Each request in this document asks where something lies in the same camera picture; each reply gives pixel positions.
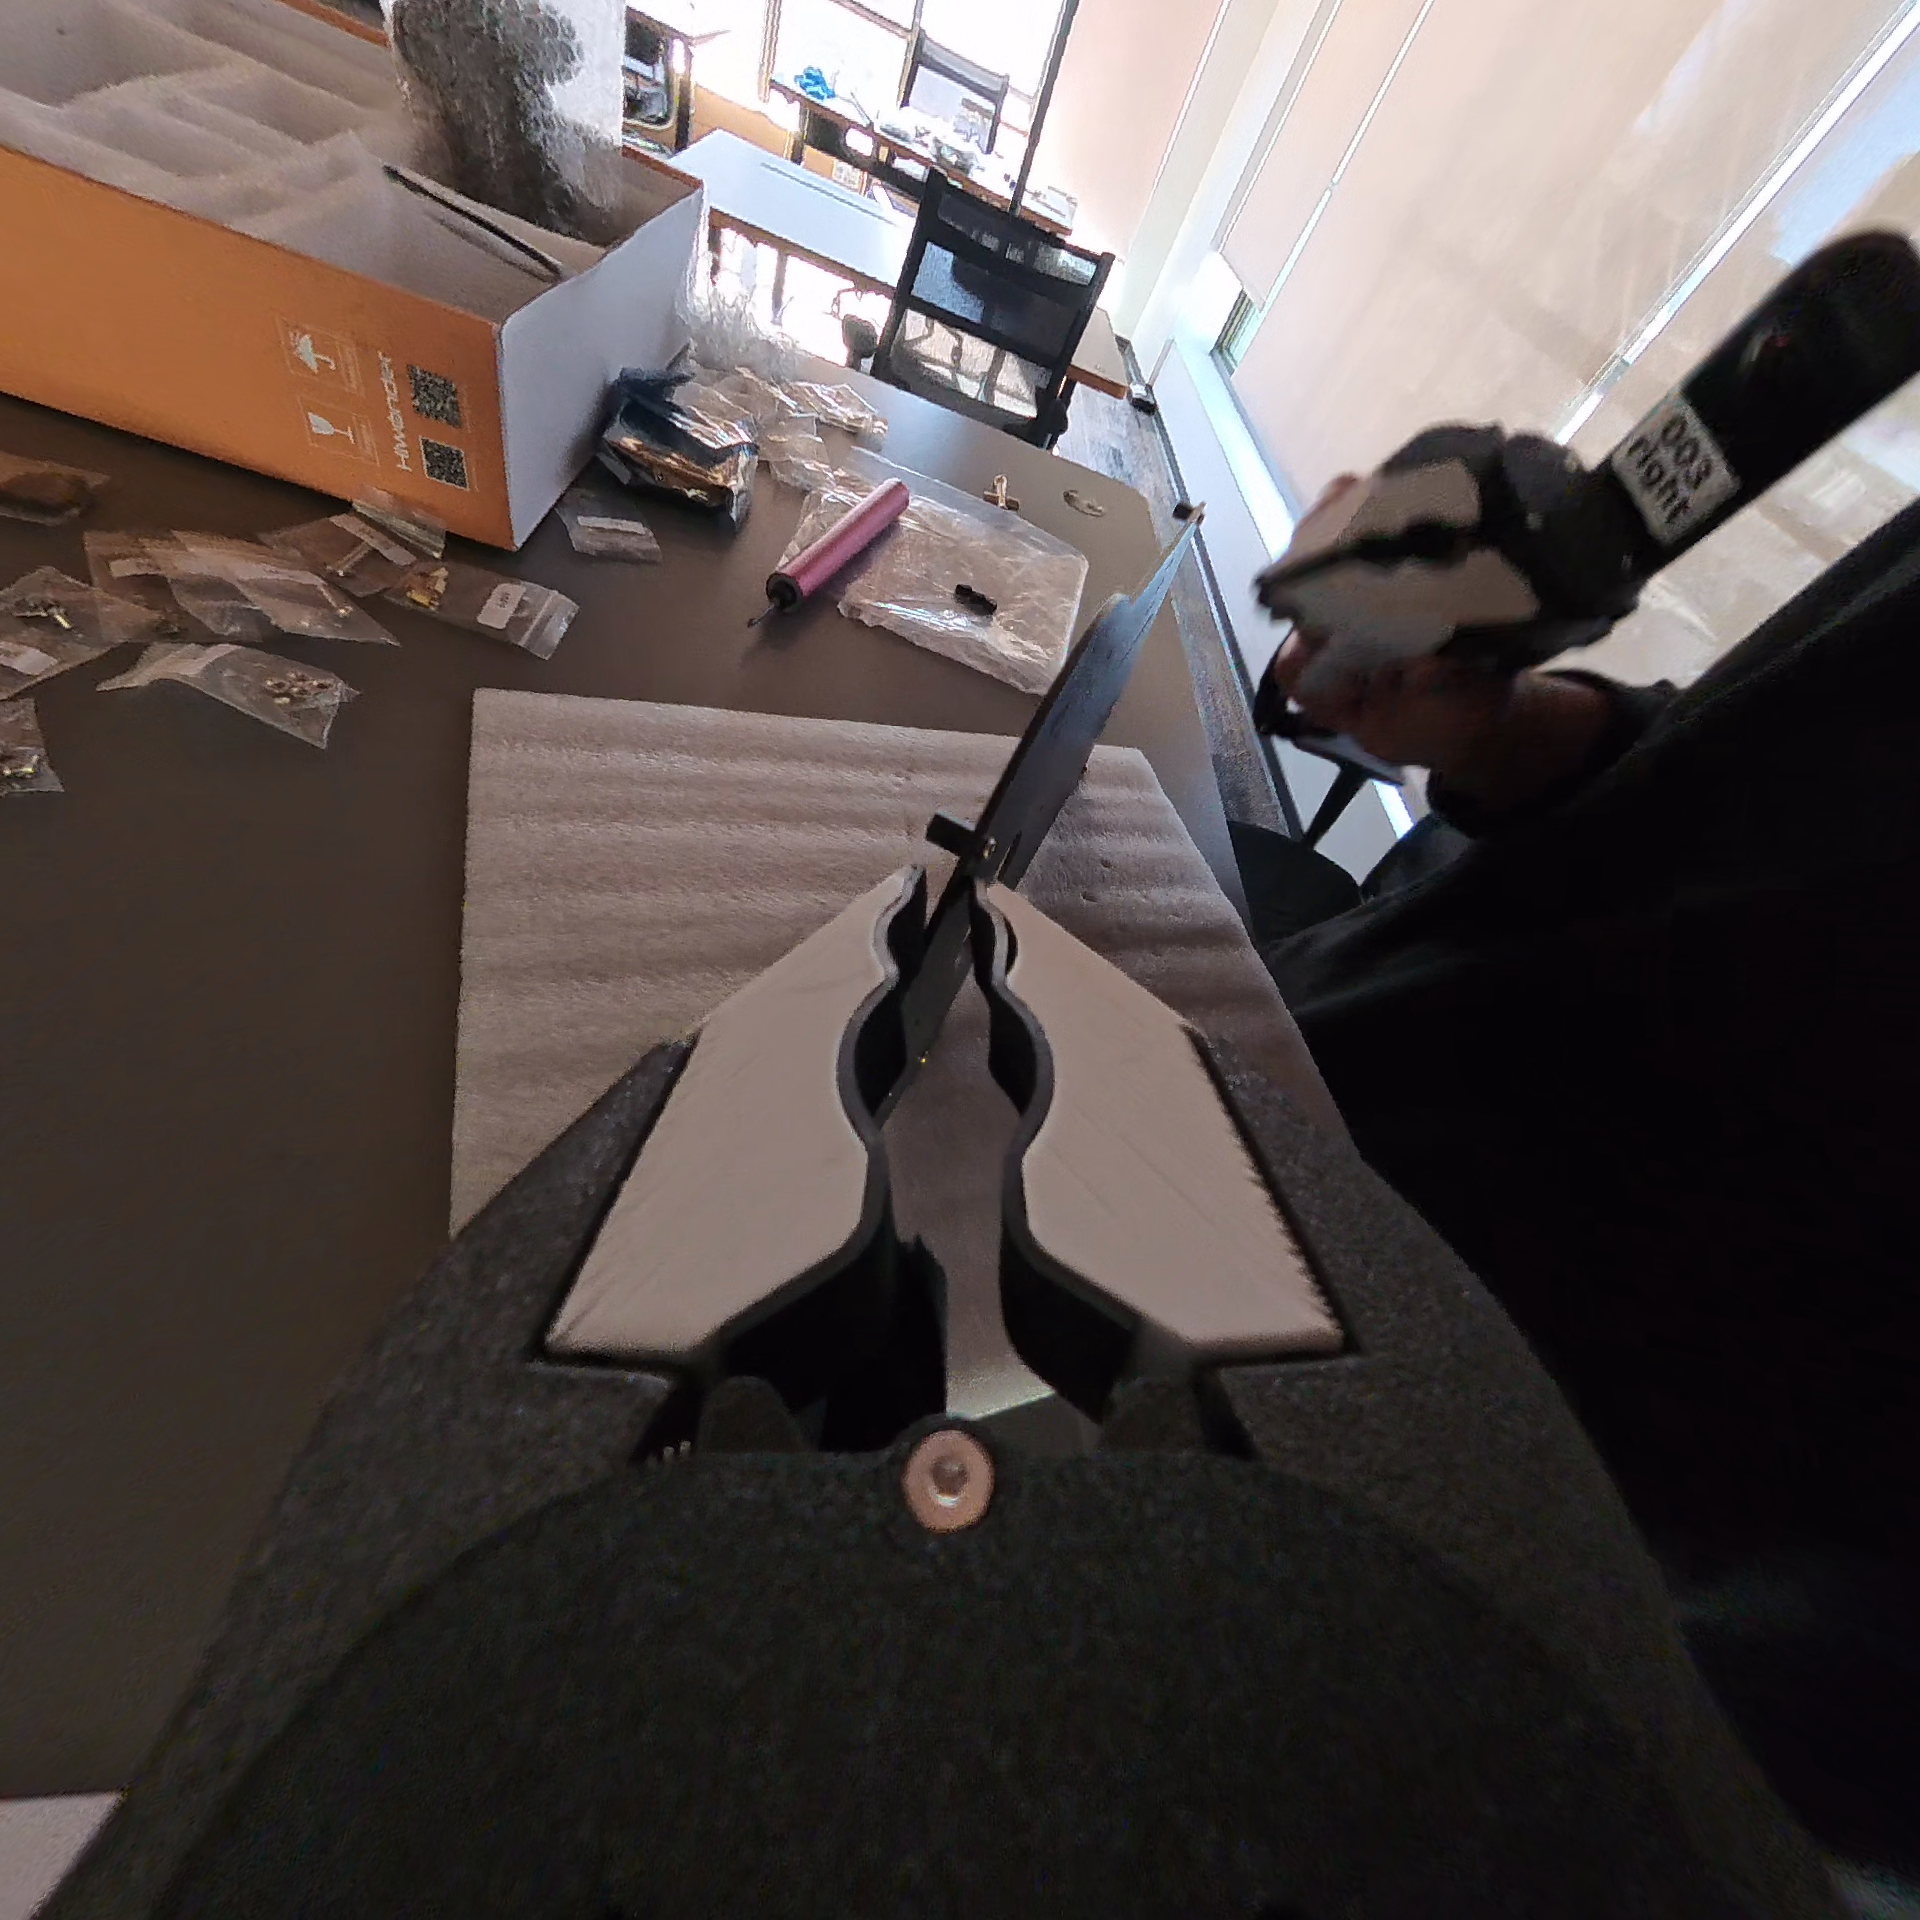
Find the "white roller blinds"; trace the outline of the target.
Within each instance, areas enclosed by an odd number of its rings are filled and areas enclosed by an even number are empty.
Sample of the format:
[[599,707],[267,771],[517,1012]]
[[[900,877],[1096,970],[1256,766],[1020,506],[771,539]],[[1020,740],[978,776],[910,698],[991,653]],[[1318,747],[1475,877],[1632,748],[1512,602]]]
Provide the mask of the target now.
[[1079,3],[1035,177],[1254,578],[1427,424],[1600,461],[1793,264],[1918,234],[1918,3]]

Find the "black metal chassis plate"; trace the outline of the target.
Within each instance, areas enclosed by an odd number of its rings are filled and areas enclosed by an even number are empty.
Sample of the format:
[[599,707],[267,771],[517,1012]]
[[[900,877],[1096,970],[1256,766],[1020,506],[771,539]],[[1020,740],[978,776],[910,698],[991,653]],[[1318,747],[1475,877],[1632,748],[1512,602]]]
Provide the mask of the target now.
[[931,819],[927,842],[953,857],[946,884],[931,904],[927,872],[910,872],[909,901],[885,926],[885,951],[896,960],[900,981],[878,1012],[852,1026],[857,1098],[869,1123],[893,1118],[957,999],[973,955],[973,891],[1020,884],[1079,788],[1201,518],[1203,512],[1195,512],[1150,582],[1134,596],[1109,600],[1071,642],[981,819],[961,822],[944,813]]

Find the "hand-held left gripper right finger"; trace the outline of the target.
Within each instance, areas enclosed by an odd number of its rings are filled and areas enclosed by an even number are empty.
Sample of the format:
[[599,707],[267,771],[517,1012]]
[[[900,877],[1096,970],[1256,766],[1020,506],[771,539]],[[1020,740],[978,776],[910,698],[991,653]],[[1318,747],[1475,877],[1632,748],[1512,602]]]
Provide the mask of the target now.
[[978,888],[978,981],[1017,1114],[1000,1309],[1025,1367],[1103,1421],[1137,1381],[1342,1354],[1203,1041],[1003,884]]

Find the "orange cardboard box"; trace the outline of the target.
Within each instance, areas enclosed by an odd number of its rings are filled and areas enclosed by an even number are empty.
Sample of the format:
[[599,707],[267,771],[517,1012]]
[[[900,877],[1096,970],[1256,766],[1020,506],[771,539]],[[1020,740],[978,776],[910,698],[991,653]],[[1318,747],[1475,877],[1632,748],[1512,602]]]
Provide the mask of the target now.
[[697,180],[594,246],[435,177],[326,3],[5,3],[5,392],[513,551],[686,343]]

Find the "large clear plastic bag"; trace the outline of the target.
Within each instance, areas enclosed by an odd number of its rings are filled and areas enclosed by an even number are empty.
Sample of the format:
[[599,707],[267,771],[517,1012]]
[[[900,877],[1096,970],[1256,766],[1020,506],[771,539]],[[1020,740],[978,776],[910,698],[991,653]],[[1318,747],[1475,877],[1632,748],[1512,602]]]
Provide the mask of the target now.
[[[910,501],[842,589],[838,610],[1020,693],[1043,693],[1076,638],[1092,563],[1008,512],[970,513],[927,491]],[[1000,602],[957,606],[954,583]]]

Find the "white foam sheet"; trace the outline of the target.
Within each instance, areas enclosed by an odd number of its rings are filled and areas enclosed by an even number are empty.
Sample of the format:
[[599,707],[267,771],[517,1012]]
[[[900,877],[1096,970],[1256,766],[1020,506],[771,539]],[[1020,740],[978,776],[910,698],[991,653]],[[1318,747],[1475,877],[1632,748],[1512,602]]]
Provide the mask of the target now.
[[[466,762],[451,1233],[654,1048],[852,897],[953,863],[1015,743],[480,691]],[[1097,747],[1017,891],[1342,1132],[1239,908],[1137,748]]]

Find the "person's right forearm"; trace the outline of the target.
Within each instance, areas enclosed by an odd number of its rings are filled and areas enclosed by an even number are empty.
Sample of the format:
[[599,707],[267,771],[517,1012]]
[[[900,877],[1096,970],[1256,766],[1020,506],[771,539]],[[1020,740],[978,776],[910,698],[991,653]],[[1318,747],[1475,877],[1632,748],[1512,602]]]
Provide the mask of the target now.
[[1468,771],[1427,766],[1427,813],[1471,842],[1512,833],[1593,788],[1679,700],[1667,680],[1523,672]]

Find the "crumpled clear plastic wrap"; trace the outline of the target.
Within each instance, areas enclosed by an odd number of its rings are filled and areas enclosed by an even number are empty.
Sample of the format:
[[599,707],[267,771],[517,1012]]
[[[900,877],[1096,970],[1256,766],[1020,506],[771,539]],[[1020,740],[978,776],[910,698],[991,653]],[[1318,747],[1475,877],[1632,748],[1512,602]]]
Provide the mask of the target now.
[[888,424],[842,380],[807,380],[800,349],[768,333],[749,301],[697,295],[686,308],[692,380],[680,396],[708,424],[747,430],[760,467],[819,490],[852,451],[882,451]]

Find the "scattered small screw bags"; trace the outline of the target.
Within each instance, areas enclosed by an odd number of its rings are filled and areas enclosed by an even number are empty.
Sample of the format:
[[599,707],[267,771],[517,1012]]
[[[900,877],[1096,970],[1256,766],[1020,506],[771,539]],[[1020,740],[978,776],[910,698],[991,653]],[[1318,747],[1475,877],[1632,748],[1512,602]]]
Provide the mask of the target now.
[[376,602],[551,660],[582,606],[549,583],[461,563],[448,528],[385,490],[258,539],[191,528],[94,528],[86,578],[5,582],[5,792],[60,792],[38,691],[119,650],[98,691],[184,688],[322,748],[355,688],[281,642],[398,647]]

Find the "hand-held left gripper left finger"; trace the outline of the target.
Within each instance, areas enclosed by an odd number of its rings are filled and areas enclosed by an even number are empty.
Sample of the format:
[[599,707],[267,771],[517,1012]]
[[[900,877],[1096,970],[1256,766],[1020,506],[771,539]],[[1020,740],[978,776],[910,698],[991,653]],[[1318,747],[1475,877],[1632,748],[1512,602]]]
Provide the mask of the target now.
[[822,1448],[946,1400],[944,1278],[896,1229],[885,1121],[927,1049],[931,877],[860,891],[692,1036],[543,1333],[543,1358],[697,1395],[763,1381]]

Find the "bubble wrapped dark part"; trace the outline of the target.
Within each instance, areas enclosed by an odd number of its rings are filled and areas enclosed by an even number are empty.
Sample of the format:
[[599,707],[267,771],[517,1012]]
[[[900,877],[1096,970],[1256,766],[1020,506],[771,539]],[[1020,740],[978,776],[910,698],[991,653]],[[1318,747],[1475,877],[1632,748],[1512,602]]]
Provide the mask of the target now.
[[384,11],[436,180],[582,244],[626,238],[626,3]]

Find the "tall bright window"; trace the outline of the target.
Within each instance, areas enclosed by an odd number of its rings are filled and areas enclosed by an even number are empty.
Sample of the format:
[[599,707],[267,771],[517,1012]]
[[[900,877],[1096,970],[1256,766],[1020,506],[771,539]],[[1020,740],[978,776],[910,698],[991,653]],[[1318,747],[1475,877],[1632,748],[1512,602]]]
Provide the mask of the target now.
[[[1030,160],[1061,3],[643,3],[680,21],[692,51],[669,57],[680,103],[633,85],[630,135],[661,150],[732,134],[875,204],[910,210],[935,141],[973,164],[973,195],[1069,227],[1076,197]],[[900,106],[910,29],[1015,76],[997,153]]]

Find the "person's right hand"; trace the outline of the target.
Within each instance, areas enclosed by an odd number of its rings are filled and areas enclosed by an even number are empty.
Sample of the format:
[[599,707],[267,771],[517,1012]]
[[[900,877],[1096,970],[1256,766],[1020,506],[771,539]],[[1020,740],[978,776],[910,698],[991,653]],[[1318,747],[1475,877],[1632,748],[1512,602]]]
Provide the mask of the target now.
[[1610,735],[1600,688],[1463,660],[1383,666],[1360,680],[1334,727],[1381,762],[1422,766],[1495,813],[1540,801],[1573,780]]

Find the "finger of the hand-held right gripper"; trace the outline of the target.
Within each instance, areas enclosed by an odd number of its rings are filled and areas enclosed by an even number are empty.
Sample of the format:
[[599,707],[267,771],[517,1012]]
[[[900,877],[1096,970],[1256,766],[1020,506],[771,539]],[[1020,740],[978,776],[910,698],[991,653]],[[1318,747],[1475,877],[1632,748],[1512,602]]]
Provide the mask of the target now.
[[1334,551],[1266,569],[1260,602],[1321,638],[1298,693],[1334,693],[1383,666],[1425,660],[1463,631],[1529,628],[1545,615],[1523,572],[1490,547],[1445,563]]
[[1501,490],[1498,451],[1453,451],[1381,467],[1315,506],[1266,583],[1388,583],[1393,578],[1501,582],[1487,512]]

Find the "black mesh office chair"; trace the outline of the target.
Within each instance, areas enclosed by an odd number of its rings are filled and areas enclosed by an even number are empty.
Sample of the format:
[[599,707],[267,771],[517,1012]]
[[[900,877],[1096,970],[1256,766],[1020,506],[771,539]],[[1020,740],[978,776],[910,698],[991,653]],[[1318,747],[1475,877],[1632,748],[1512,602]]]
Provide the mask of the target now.
[[845,320],[847,365],[1025,443],[1069,430],[1071,352],[1112,254],[1086,254],[1020,215],[931,177],[878,343]]

